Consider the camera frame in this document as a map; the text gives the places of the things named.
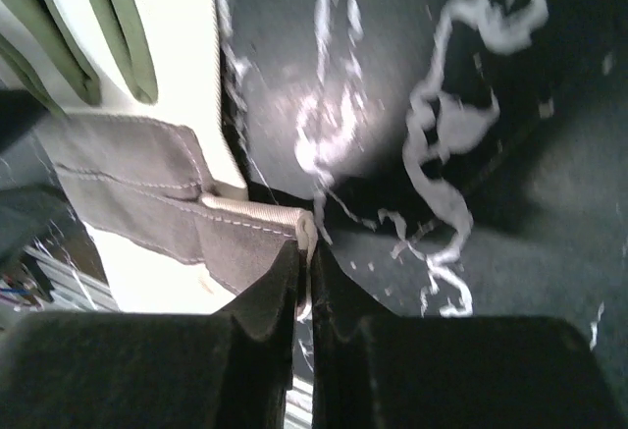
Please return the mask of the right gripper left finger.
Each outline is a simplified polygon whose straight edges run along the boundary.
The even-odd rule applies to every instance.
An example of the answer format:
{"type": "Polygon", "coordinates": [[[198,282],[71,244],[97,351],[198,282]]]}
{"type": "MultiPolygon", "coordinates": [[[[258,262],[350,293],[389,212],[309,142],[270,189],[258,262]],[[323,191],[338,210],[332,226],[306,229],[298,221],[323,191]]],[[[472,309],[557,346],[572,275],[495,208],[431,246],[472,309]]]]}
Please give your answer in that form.
{"type": "Polygon", "coordinates": [[[280,428],[300,253],[210,315],[40,312],[1,340],[5,428],[280,428]]]}

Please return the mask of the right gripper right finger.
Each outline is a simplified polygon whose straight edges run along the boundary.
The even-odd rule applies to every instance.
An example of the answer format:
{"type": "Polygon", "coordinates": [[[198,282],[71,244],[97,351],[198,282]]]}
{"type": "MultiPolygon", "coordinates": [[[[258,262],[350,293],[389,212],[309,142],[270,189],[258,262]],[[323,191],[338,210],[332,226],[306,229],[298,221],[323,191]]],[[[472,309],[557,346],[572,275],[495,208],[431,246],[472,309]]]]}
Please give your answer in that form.
{"type": "Polygon", "coordinates": [[[541,317],[401,317],[324,246],[311,269],[316,428],[623,428],[581,334],[541,317]]]}

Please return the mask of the white glove grey palm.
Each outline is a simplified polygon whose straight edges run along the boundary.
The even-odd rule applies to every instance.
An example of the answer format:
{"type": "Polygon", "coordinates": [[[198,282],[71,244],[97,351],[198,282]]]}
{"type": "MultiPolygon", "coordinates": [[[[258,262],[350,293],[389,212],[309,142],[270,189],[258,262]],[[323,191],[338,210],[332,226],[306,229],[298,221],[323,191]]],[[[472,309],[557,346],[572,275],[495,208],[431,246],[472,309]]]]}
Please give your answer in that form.
{"type": "Polygon", "coordinates": [[[121,310],[212,313],[291,243],[309,317],[318,234],[308,211],[248,197],[215,0],[1,0],[1,79],[48,110],[36,135],[121,310]]]}

